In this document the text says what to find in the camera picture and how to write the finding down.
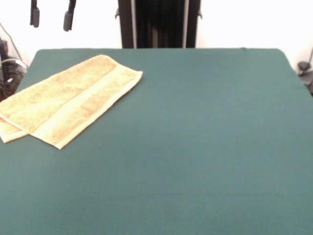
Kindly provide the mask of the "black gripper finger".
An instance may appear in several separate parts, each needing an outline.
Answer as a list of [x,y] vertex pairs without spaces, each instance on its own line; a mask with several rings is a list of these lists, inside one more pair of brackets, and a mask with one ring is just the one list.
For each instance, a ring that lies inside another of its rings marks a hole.
[[73,15],[74,15],[75,6],[76,6],[76,0],[70,0],[69,5],[68,5],[68,10],[65,13],[65,17],[64,17],[64,25],[63,25],[64,31],[72,30],[72,23],[73,23]]
[[31,0],[30,8],[30,25],[33,27],[39,27],[40,22],[40,10],[37,7],[37,0]]

